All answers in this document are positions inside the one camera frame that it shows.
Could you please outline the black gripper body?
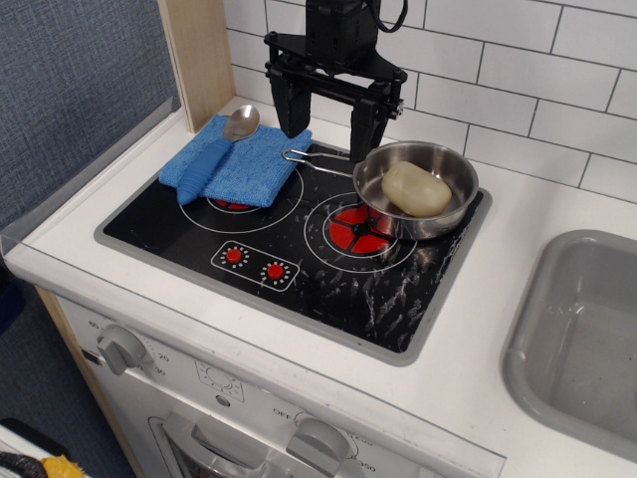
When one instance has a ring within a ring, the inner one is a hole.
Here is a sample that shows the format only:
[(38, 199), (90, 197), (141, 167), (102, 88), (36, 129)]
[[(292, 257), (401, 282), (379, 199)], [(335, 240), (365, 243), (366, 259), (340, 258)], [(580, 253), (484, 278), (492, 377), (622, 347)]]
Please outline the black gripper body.
[(406, 73), (376, 51), (378, 34), (392, 34), (408, 12), (404, 1), (391, 26), (380, 19), (379, 1), (308, 1), (302, 35), (269, 32), (267, 77), (273, 69), (296, 77), (312, 95), (354, 105), (360, 99), (385, 102), (390, 118), (402, 113), (400, 91)]

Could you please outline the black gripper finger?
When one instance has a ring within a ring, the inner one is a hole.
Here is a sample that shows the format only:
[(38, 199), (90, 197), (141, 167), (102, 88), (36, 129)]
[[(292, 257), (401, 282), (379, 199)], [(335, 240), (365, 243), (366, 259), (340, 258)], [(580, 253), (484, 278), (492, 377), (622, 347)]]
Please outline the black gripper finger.
[(298, 136), (310, 122), (312, 93), (277, 69), (270, 71), (270, 84), (280, 129), (287, 137)]
[(384, 135), (391, 110), (385, 102), (360, 99), (351, 113), (350, 160), (361, 162), (376, 147)]

